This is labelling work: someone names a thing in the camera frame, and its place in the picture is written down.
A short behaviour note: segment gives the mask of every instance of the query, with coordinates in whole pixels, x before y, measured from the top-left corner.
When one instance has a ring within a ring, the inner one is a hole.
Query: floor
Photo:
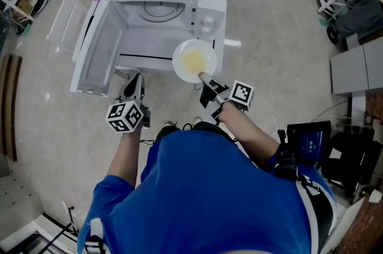
[[[109,99],[69,92],[71,53],[45,39],[61,2],[52,0],[17,43],[16,53],[23,56],[16,99],[19,160],[10,167],[35,188],[48,214],[67,223],[65,200],[75,206],[81,225],[120,138],[104,118],[121,81],[113,78]],[[81,2],[89,6],[91,0]],[[255,87],[248,115],[256,124],[262,126],[271,114],[279,128],[307,122],[342,100],[331,95],[329,57],[336,49],[319,24],[317,8],[316,0],[228,0],[226,38],[242,45],[226,46],[219,79]],[[206,118],[192,84],[172,72],[146,72],[145,78],[152,127],[142,138],[155,138],[167,120],[183,124],[198,115]],[[327,114],[344,113],[338,106]],[[273,133],[273,123],[266,131]],[[147,152],[142,144],[139,171]]]

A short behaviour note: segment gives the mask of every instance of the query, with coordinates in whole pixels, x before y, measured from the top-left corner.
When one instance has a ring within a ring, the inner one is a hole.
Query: open microwave door
[[[77,58],[71,92],[108,94],[125,30],[126,24],[113,4],[101,1]]]

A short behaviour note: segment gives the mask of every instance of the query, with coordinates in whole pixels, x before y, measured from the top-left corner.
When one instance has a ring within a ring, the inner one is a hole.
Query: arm
[[[114,175],[127,181],[133,188],[136,185],[138,169],[139,139],[142,125],[134,132],[123,134],[117,152],[108,170],[108,175]]]
[[[223,104],[219,119],[237,138],[246,154],[257,166],[263,167],[275,154],[279,143],[256,126],[233,103]]]

